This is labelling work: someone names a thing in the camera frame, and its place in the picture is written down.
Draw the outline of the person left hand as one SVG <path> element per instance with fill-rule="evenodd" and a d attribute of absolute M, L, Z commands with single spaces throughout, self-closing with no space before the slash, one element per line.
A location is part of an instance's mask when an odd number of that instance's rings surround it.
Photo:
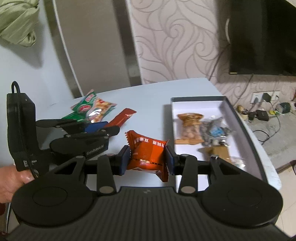
<path fill-rule="evenodd" d="M 29 170 L 18 172 L 15 165 L 0 168 L 0 202 L 5 204 L 12 200 L 14 193 L 34 180 Z"/>

